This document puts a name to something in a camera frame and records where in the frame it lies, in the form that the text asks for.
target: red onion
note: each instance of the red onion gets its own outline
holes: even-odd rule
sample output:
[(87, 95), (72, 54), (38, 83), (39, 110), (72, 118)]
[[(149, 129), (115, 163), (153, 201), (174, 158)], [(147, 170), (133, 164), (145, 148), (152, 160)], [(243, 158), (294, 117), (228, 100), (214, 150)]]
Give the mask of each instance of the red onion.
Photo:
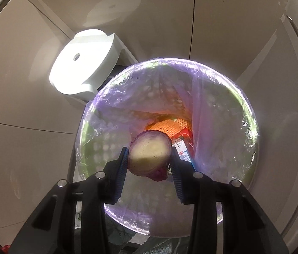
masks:
[(147, 130), (130, 144), (128, 169), (136, 176), (146, 176), (154, 181), (168, 177), (171, 139), (161, 131)]

